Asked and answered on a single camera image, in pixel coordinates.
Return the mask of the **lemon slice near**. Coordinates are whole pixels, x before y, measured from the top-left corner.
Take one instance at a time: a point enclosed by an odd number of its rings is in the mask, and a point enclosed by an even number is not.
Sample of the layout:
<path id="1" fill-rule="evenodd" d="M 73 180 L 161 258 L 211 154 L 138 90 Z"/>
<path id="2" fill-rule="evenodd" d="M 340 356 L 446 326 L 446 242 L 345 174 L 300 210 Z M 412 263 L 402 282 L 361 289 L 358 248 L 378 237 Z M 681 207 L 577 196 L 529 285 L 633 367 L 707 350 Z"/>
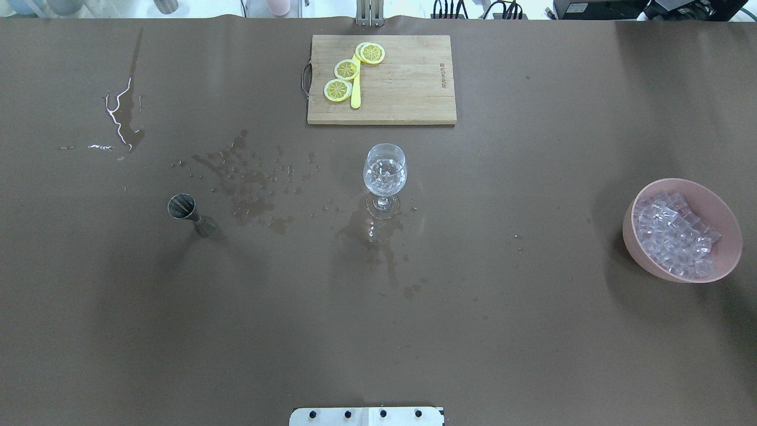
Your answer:
<path id="1" fill-rule="evenodd" d="M 333 79 L 323 87 L 323 95 L 330 102 L 343 102 L 352 95 L 352 83 L 348 80 Z"/>

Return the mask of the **pink plastic cup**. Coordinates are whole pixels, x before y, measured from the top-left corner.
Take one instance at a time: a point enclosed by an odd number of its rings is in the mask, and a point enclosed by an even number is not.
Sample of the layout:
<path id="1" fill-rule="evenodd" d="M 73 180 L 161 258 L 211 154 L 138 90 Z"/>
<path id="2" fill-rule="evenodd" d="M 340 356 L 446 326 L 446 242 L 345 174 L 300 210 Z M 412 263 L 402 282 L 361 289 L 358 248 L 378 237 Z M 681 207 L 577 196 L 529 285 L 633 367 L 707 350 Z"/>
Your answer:
<path id="1" fill-rule="evenodd" d="M 266 0 L 267 8 L 275 17 L 286 16 L 291 11 L 290 0 Z"/>

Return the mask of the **clear wine glass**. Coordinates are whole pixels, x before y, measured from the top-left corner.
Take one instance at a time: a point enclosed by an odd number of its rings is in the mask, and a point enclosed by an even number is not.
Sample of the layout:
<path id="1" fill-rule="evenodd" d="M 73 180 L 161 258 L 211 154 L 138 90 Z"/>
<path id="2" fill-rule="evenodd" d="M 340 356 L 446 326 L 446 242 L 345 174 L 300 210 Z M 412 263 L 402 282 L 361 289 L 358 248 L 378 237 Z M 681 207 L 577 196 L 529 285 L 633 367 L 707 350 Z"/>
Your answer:
<path id="1" fill-rule="evenodd" d="M 376 220 L 389 220 L 400 210 L 398 194 L 407 181 L 406 156 L 400 146 L 380 143 L 368 151 L 363 183 L 370 193 L 367 211 Z"/>

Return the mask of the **bamboo cutting board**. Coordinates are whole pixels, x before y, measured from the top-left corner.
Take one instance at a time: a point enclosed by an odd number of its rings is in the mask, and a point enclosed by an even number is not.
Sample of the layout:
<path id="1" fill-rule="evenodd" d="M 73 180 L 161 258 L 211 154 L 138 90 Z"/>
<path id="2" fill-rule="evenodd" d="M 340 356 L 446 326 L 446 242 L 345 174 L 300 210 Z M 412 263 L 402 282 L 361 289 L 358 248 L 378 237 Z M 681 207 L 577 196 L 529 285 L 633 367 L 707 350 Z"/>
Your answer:
<path id="1" fill-rule="evenodd" d="M 381 64 L 361 67 L 361 105 L 324 95 L 334 67 L 360 43 L 386 51 Z M 456 90 L 452 45 L 441 35 L 314 35 L 312 81 L 306 121 L 311 125 L 455 125 Z"/>

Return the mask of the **aluminium frame post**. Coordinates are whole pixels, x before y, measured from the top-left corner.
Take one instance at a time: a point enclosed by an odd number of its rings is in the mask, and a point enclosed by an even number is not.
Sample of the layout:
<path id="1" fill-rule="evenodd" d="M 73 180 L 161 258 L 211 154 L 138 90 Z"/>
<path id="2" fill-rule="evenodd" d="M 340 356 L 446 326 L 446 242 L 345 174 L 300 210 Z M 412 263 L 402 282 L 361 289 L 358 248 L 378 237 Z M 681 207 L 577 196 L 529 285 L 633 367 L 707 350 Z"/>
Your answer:
<path id="1" fill-rule="evenodd" d="M 383 27 L 386 23 L 383 0 L 357 0 L 357 27 Z"/>

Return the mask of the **clear ice cube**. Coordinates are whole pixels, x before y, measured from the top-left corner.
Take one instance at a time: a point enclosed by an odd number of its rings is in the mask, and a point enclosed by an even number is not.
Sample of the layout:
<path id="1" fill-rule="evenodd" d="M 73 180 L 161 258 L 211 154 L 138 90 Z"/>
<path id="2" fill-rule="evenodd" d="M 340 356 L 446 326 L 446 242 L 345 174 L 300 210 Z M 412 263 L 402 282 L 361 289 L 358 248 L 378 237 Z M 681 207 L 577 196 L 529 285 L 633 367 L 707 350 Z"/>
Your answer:
<path id="1" fill-rule="evenodd" d="M 373 194 L 393 196 L 405 185 L 405 168 L 399 164 L 378 161 L 367 170 L 367 187 Z"/>

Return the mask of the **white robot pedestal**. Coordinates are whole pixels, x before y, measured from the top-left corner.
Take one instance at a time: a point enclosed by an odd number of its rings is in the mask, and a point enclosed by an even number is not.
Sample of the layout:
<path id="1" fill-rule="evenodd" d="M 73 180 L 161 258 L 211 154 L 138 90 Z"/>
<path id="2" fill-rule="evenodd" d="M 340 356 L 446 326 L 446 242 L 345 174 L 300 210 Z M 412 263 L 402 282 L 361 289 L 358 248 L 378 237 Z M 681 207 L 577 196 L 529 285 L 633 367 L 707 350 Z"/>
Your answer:
<path id="1" fill-rule="evenodd" d="M 294 409 L 289 425 L 444 425 L 434 406 L 365 406 Z"/>

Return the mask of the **lemon slice middle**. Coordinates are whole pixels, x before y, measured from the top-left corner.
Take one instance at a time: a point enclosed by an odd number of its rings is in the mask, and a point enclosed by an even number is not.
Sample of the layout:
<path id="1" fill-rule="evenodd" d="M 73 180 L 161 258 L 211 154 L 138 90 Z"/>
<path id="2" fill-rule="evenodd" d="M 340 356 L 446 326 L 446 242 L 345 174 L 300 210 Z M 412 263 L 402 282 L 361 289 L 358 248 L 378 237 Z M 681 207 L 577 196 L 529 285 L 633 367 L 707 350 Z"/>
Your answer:
<path id="1" fill-rule="evenodd" d="M 339 80 L 353 81 L 360 72 L 361 62 L 356 59 L 344 59 L 334 67 L 334 76 Z"/>

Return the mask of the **lemon slice far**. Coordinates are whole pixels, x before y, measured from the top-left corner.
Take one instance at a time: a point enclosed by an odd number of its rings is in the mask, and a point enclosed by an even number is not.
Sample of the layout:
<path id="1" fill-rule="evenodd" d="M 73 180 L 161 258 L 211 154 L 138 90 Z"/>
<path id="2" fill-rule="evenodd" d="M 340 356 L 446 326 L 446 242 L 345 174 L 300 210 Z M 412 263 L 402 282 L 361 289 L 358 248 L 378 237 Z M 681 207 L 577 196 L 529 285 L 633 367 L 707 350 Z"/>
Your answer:
<path id="1" fill-rule="evenodd" d="M 365 64 L 381 64 L 386 58 L 386 49 L 378 43 L 365 41 L 356 47 L 356 55 Z"/>

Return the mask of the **steel jigger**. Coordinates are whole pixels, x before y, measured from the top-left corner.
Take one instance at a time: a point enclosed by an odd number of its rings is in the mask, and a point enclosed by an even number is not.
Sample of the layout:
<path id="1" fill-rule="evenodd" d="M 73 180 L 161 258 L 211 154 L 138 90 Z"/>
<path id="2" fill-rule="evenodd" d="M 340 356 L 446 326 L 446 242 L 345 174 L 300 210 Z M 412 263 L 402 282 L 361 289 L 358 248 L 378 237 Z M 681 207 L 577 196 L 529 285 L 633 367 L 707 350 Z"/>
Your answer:
<path id="1" fill-rule="evenodd" d="M 172 196 L 167 203 L 167 211 L 176 220 L 191 221 L 195 232 L 201 237 L 210 237 L 217 229 L 216 221 L 206 215 L 200 215 L 194 197 L 186 193 Z"/>

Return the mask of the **pink bowl of ice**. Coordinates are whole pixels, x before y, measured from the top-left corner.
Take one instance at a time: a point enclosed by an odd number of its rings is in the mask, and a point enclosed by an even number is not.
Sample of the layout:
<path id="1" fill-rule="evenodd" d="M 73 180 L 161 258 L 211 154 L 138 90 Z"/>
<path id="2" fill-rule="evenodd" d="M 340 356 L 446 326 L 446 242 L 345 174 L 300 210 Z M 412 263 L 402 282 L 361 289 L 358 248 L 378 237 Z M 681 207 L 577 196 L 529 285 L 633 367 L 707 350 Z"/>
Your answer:
<path id="1" fill-rule="evenodd" d="M 627 203 L 621 249 L 649 277 L 704 284 L 735 271 L 744 237 L 721 196 L 691 180 L 665 178 Z"/>

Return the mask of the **lemon slice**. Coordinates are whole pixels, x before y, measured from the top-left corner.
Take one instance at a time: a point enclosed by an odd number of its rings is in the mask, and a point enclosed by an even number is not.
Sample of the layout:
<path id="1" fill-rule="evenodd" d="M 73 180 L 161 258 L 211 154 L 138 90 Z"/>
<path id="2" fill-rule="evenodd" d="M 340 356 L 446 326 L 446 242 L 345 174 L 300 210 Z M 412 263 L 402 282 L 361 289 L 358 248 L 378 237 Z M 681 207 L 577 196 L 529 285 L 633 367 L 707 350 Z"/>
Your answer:
<path id="1" fill-rule="evenodd" d="M 365 64 L 381 64 L 386 58 L 386 49 L 378 43 L 365 41 L 356 47 L 356 55 Z"/>
<path id="2" fill-rule="evenodd" d="M 361 62 L 356 59 L 344 59 L 334 67 L 334 76 L 339 80 L 353 81 L 360 72 Z"/>
<path id="3" fill-rule="evenodd" d="M 343 102 L 352 95 L 352 83 L 348 80 L 333 79 L 323 87 L 323 95 L 330 102 Z"/>

